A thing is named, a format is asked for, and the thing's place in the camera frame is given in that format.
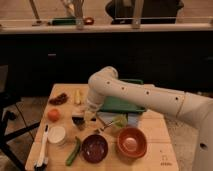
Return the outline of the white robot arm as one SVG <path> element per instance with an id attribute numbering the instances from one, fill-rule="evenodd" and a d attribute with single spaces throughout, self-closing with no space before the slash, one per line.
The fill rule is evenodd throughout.
<path id="1" fill-rule="evenodd" d="M 120 81 L 114 67 L 95 72 L 88 80 L 86 104 L 98 111 L 106 97 L 117 97 L 137 106 L 185 122 L 198 130 L 192 171 L 213 171 L 213 98 L 189 92 Z"/>

